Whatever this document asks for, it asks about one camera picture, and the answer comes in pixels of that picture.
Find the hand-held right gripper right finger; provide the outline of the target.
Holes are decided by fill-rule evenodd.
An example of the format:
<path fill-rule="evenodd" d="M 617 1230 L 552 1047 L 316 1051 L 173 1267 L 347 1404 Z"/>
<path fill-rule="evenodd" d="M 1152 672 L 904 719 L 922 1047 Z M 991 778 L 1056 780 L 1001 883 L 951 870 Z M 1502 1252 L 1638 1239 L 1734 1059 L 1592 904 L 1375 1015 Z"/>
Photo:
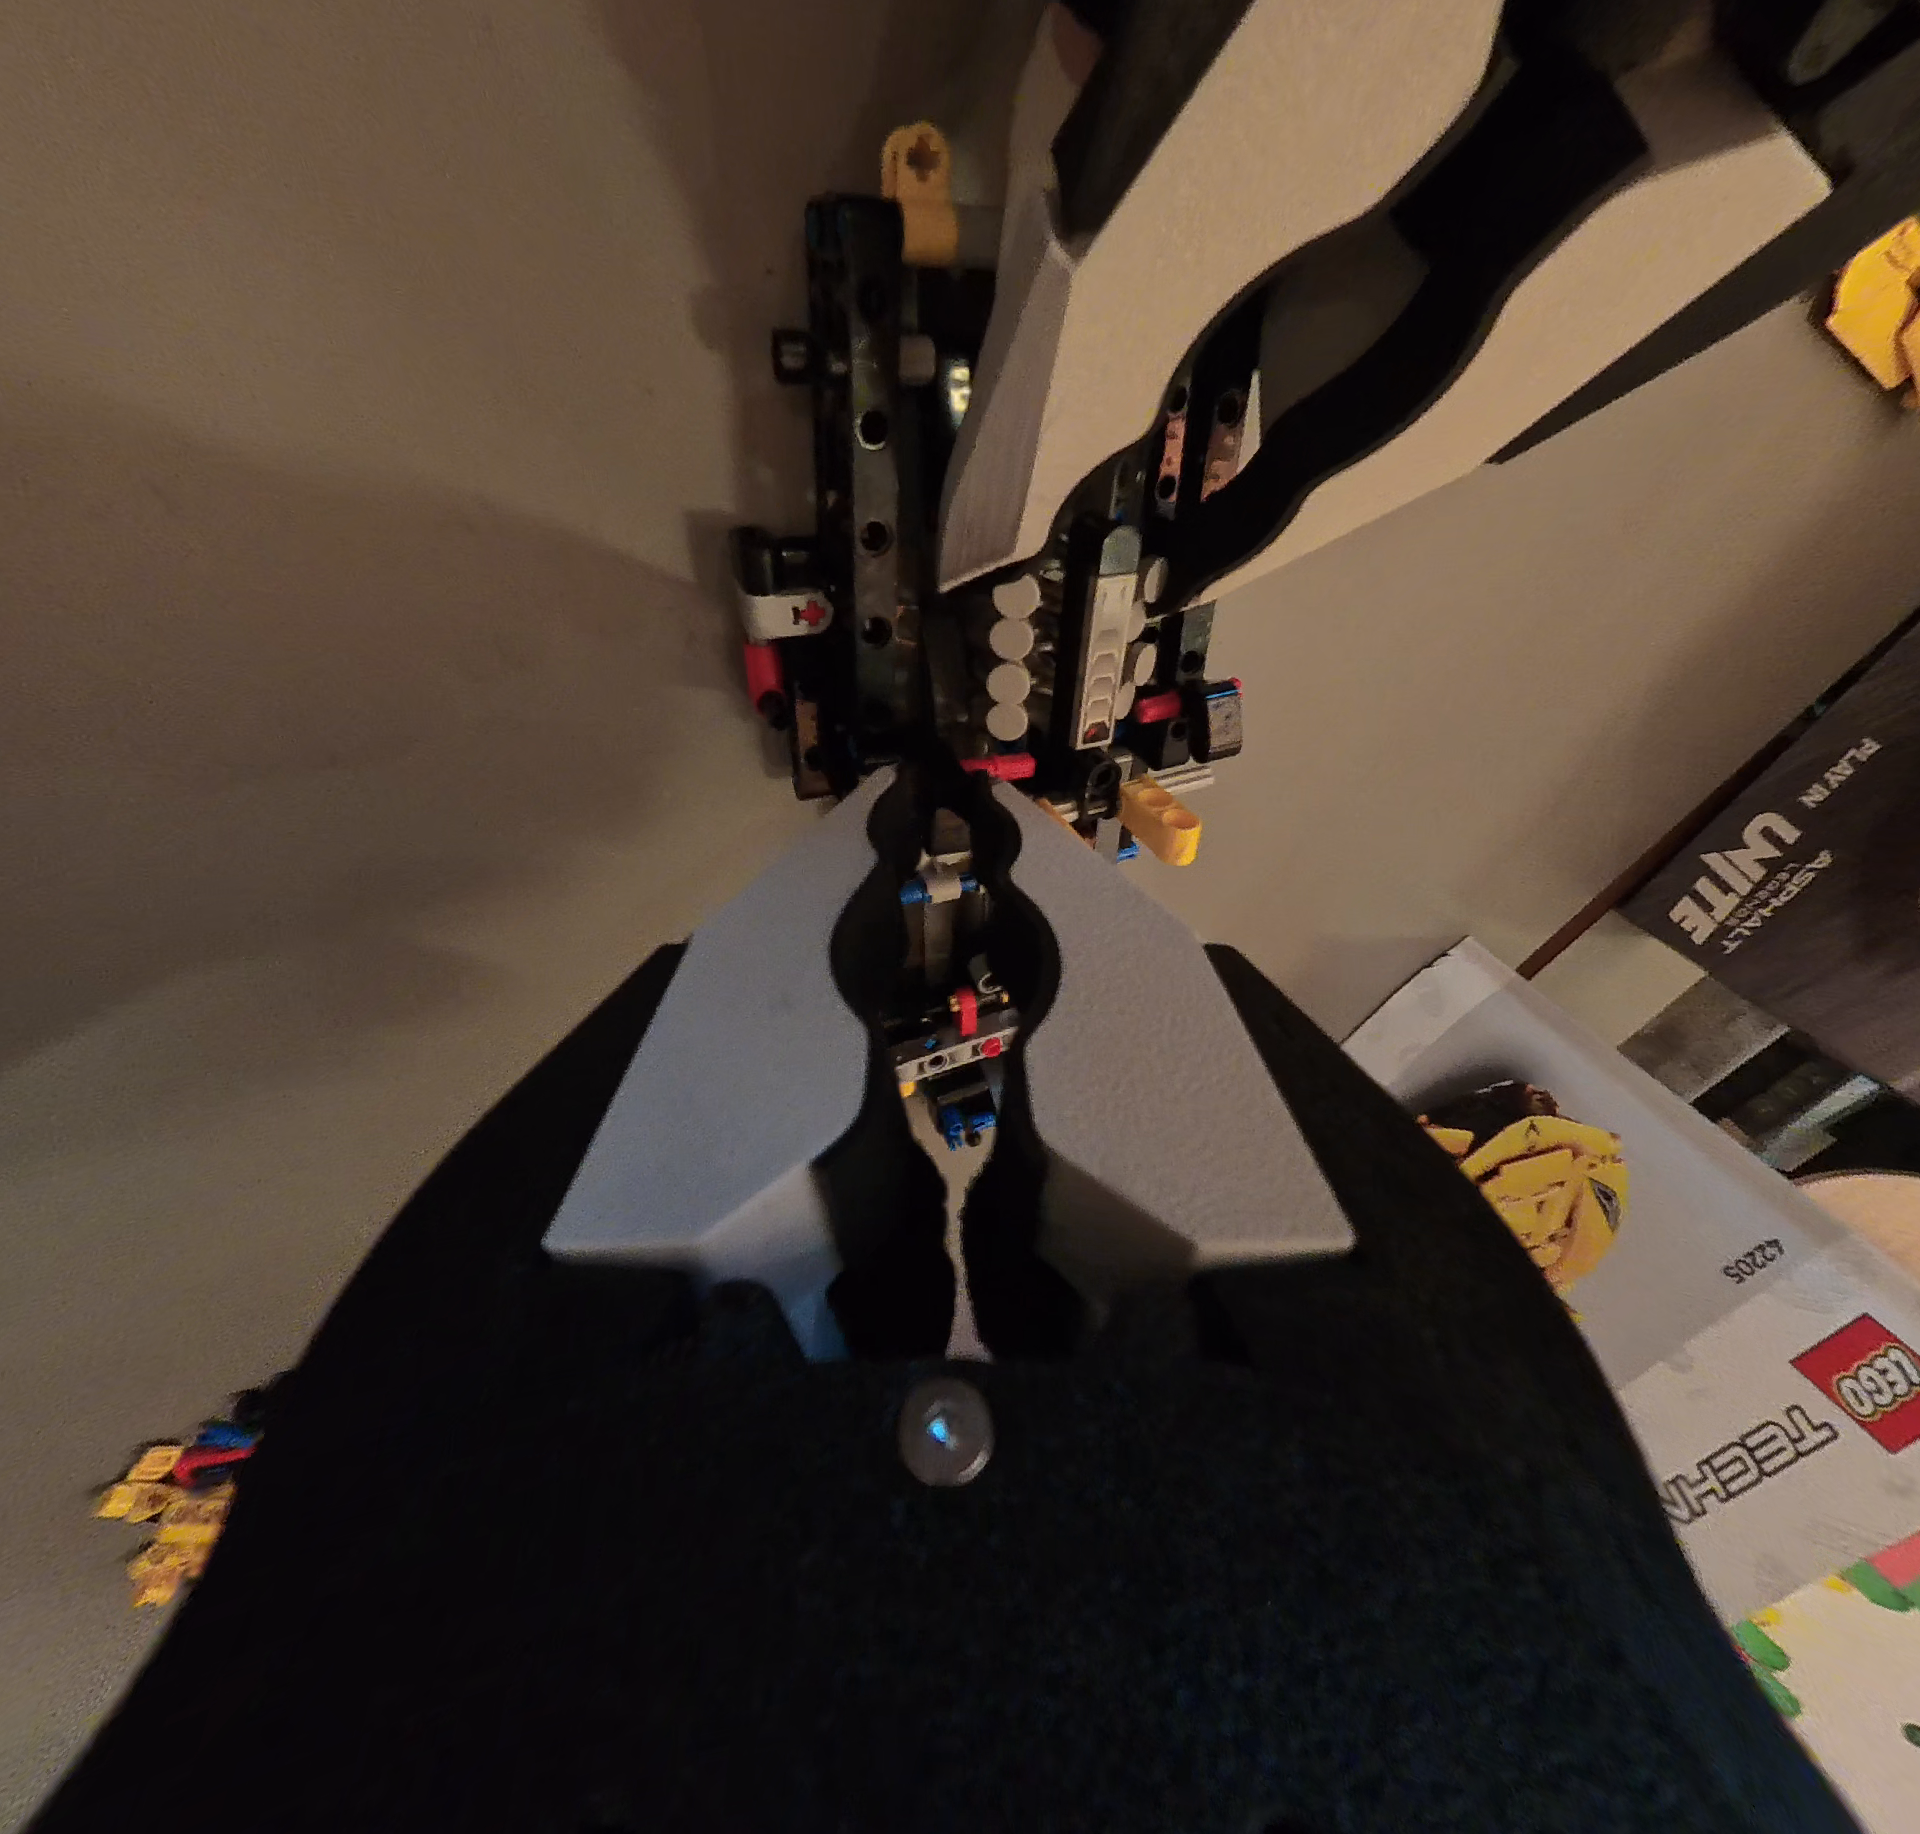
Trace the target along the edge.
<path fill-rule="evenodd" d="M 968 808 L 1014 998 L 963 1278 L 997 1364 L 1070 1358 L 1109 1307 L 1357 1245 L 1201 938 L 1014 785 Z"/>

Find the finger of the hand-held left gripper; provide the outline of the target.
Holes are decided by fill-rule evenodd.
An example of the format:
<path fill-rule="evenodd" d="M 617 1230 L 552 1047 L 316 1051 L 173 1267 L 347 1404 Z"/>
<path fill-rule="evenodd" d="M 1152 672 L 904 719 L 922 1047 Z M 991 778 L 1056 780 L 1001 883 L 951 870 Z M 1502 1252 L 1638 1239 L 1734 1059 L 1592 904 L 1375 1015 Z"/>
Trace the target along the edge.
<path fill-rule="evenodd" d="M 1496 337 L 1421 419 L 1326 479 L 1302 521 L 1201 598 L 1466 479 L 1828 197 L 1818 152 L 1722 54 L 1620 68 L 1614 88 L 1648 134 L 1648 174 L 1519 278 Z"/>
<path fill-rule="evenodd" d="M 1069 181 L 1011 197 L 937 588 L 1040 558 L 1070 483 L 1146 441 L 1191 342 L 1454 128 L 1496 23 L 1502 0 L 1246 0 L 1095 235 L 1069 235 Z"/>

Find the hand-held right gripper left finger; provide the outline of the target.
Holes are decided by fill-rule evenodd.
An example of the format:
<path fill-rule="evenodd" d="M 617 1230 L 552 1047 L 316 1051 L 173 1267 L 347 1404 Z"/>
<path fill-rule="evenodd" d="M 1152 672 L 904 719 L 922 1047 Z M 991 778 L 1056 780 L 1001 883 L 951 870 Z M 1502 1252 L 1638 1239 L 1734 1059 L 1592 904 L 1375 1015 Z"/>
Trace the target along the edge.
<path fill-rule="evenodd" d="M 944 1176 L 876 1037 L 913 850 L 913 770 L 876 770 L 690 933 L 552 1260 L 761 1287 L 810 1358 L 951 1350 Z"/>

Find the brick-built toy car chassis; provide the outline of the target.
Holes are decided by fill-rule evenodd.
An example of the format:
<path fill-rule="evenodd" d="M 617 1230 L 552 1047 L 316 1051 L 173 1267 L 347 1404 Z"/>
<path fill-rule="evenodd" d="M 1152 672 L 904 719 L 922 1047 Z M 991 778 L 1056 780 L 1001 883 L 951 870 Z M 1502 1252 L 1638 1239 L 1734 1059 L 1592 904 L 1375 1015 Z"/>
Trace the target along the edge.
<path fill-rule="evenodd" d="M 1213 610 L 1171 610 L 1166 531 L 1234 470 L 1260 314 L 1178 371 L 1137 454 L 1098 467 L 1056 544 L 937 588 L 937 499 L 997 305 L 997 229 L 951 191 L 937 123 L 901 123 L 876 191 L 804 217 L 810 324 L 767 375 L 813 414 L 813 531 L 731 531 L 742 687 L 804 800 L 841 800 L 944 742 L 968 780 L 1034 792 L 1098 862 L 1196 862 L 1191 785 L 1242 756 Z"/>

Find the grey desk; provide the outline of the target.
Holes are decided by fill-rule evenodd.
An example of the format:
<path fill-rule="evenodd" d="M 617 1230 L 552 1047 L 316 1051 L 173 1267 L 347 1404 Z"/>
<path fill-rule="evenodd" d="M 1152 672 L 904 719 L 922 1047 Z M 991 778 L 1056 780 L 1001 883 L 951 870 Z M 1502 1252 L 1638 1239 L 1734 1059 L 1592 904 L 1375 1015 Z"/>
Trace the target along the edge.
<path fill-rule="evenodd" d="M 731 521 L 804 197 L 1031 0 L 8 0 L 8 1818 L 153 1612 L 89 1515 L 804 808 Z M 1137 883 L 1353 1036 L 1525 962 L 1913 614 L 1913 419 L 1806 308 L 1246 582 Z"/>

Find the toy car instruction booklet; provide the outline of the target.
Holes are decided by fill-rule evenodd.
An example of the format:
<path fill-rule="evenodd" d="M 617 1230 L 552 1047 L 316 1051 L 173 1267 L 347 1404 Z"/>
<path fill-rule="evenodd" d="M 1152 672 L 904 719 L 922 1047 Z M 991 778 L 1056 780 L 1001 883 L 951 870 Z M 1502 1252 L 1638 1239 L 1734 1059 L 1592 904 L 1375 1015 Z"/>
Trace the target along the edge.
<path fill-rule="evenodd" d="M 1722 1612 L 1920 1528 L 1913 1278 L 1481 944 L 1353 1059 L 1548 1272 Z"/>

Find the dark toy car box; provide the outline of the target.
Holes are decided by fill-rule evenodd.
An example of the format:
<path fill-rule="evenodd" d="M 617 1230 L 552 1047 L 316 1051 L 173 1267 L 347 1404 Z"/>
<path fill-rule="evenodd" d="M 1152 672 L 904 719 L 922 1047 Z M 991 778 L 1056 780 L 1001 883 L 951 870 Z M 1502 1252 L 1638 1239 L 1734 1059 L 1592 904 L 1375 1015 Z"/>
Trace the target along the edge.
<path fill-rule="evenodd" d="M 1920 629 L 1901 622 L 1519 976 L 1592 938 L 1685 991 L 1620 1051 L 1757 1164 L 1920 1166 Z"/>

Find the pile of loose bricks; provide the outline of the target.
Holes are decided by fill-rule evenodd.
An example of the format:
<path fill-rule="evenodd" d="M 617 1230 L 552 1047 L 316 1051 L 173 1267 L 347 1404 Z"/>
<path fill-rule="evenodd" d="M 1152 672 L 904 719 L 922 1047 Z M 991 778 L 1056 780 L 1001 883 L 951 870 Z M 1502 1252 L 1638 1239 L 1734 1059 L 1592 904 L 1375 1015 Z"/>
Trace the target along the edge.
<path fill-rule="evenodd" d="M 292 1367 L 260 1386 L 226 1398 L 184 1433 L 141 1443 L 127 1464 L 99 1493 L 89 1515 L 127 1528 L 124 1583 L 127 1605 L 159 1612 L 200 1586 Z"/>

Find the wooden table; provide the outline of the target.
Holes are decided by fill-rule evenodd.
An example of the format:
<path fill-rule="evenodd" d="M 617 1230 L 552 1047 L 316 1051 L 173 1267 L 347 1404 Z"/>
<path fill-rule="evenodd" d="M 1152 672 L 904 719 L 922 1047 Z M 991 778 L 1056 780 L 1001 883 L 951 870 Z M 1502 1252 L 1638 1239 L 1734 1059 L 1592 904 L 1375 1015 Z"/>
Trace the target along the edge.
<path fill-rule="evenodd" d="M 1864 1239 L 1880 1239 L 1880 1252 L 1913 1252 L 1913 1239 L 1920 1239 L 1920 1176 L 1905 1176 L 1905 1166 L 1800 1176 L 1800 1195 L 1810 1195 L 1821 1216 L 1835 1216 Z"/>

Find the printed instruction sheet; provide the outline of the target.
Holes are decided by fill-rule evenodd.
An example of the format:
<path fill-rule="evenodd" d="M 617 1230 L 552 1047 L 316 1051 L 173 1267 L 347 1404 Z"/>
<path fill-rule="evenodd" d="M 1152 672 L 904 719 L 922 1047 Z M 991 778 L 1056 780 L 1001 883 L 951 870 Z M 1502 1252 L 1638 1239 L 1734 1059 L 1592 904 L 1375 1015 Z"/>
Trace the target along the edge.
<path fill-rule="evenodd" d="M 1757 1692 L 1868 1834 L 1920 1830 L 1920 1535 L 1734 1618 Z"/>

